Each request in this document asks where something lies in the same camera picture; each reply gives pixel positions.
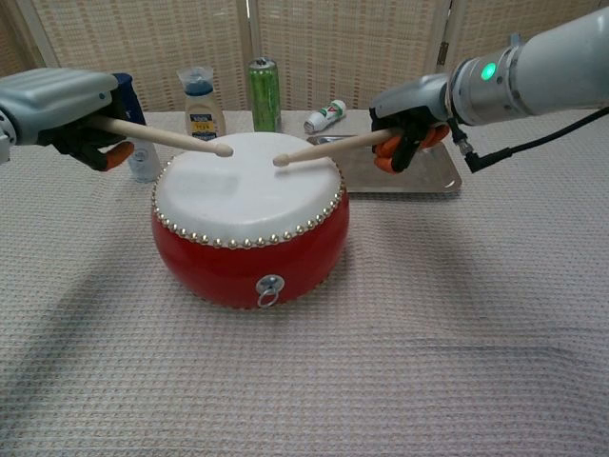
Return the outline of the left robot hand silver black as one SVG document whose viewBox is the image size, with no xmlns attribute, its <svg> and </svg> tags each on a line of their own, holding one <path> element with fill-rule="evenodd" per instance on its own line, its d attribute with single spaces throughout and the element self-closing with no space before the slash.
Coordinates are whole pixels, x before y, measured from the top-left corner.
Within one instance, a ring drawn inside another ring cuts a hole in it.
<svg viewBox="0 0 609 457">
<path fill-rule="evenodd" d="M 1 162 L 16 146 L 52 146 L 97 171 L 125 162 L 127 137 L 94 129 L 90 117 L 124 120 L 117 78 L 105 72 L 39 68 L 1 79 Z"/>
</svg>

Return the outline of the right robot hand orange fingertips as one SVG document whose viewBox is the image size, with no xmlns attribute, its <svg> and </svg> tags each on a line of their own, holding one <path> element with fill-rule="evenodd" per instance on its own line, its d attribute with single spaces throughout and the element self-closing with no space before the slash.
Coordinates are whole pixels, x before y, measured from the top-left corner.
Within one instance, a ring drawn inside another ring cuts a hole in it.
<svg viewBox="0 0 609 457">
<path fill-rule="evenodd" d="M 444 104 L 447 75 L 436 73 L 377 95 L 369 108 L 371 129 L 402 132 L 372 147 L 377 168 L 406 170 L 415 153 L 439 144 L 449 133 Z"/>
</svg>

